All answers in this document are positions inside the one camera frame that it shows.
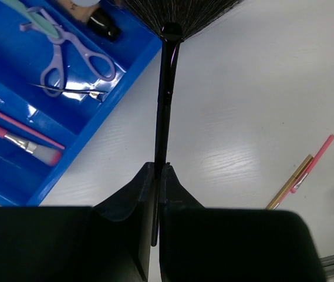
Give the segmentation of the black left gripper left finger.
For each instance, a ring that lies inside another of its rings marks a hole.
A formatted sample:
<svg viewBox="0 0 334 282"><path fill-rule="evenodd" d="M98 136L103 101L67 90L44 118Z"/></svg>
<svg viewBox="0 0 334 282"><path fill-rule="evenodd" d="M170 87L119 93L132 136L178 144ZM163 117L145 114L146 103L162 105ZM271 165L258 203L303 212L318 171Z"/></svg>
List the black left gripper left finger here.
<svg viewBox="0 0 334 282"><path fill-rule="evenodd" d="M95 206L106 231L101 252L103 281L147 281L154 217L154 163Z"/></svg>

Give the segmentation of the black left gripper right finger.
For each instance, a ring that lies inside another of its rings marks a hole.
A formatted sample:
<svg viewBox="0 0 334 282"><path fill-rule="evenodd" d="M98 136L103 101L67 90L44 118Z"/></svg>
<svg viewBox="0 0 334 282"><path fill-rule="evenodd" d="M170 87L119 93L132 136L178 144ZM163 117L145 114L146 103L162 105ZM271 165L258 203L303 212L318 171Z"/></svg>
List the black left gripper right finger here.
<svg viewBox="0 0 334 282"><path fill-rule="evenodd" d="M172 165L165 164L161 174L159 215L159 263L162 281L181 281L181 264L187 257L192 231L188 213L204 206L180 183Z"/></svg>

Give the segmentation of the pink brow comb brush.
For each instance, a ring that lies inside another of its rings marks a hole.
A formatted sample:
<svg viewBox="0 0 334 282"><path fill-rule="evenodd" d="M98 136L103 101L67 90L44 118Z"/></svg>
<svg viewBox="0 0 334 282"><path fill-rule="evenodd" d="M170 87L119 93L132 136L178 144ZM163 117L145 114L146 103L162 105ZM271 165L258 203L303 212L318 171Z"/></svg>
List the pink brow comb brush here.
<svg viewBox="0 0 334 282"><path fill-rule="evenodd" d="M0 138L17 145L17 147L20 147L22 150L26 151L34 158L49 166L56 165L62 157L62 153L60 150L37 144L28 139L24 139L7 131L2 127L0 127Z"/></svg>

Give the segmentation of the long pink makeup brush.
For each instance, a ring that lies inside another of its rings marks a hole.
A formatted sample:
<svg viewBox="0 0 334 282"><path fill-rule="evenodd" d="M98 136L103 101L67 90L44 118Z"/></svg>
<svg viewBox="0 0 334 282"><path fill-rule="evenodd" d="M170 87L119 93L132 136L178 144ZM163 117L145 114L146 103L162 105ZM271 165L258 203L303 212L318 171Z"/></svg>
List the long pink makeup brush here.
<svg viewBox="0 0 334 282"><path fill-rule="evenodd" d="M313 168L316 166L318 161L320 161L321 157L326 152L326 150L328 149L330 144L333 142L333 140L334 140L334 135L331 134L326 139L322 147L318 150L317 154L313 157L312 161L308 164L308 166L305 169L303 169L300 177L297 178L295 183L292 185L292 188L290 190L291 193L295 193L299 189L303 181L307 178L308 174L313 170Z"/></svg>

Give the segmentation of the blue divided plastic bin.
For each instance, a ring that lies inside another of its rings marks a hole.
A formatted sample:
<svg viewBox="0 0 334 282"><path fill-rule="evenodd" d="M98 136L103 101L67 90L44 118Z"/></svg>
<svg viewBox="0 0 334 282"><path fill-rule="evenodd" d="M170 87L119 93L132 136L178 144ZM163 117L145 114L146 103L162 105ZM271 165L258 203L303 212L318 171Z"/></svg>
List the blue divided plastic bin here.
<svg viewBox="0 0 334 282"><path fill-rule="evenodd" d="M96 35L55 1L25 5L43 7L86 47L110 57L116 79L110 83L85 79L87 86L81 82L68 86L105 91L96 99L73 93L48 96L35 85L52 59L52 44L38 31L21 31L26 19L0 2L0 112L65 147L59 163L49 166L0 138L1 206L39 205L161 47L147 27L110 1L103 1L102 7L121 30L114 42Z"/></svg>

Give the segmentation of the mint green tweezers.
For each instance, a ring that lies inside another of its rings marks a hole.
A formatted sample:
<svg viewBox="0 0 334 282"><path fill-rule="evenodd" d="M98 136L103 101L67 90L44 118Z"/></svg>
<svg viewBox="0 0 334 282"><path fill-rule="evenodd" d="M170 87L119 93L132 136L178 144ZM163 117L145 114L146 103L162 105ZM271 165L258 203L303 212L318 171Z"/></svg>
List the mint green tweezers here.
<svg viewBox="0 0 334 282"><path fill-rule="evenodd" d="M28 8L25 4L23 4L19 0L0 0L3 4L10 7L18 14L22 15L24 18L28 19L29 22L25 24L20 24L19 29L21 31L28 31L30 29L34 29L41 33L44 33L46 36L49 36L53 39L59 39L60 35L58 30L55 28L54 24L52 24L49 20L47 20L44 16L41 15L43 11L40 7L31 7Z"/></svg>

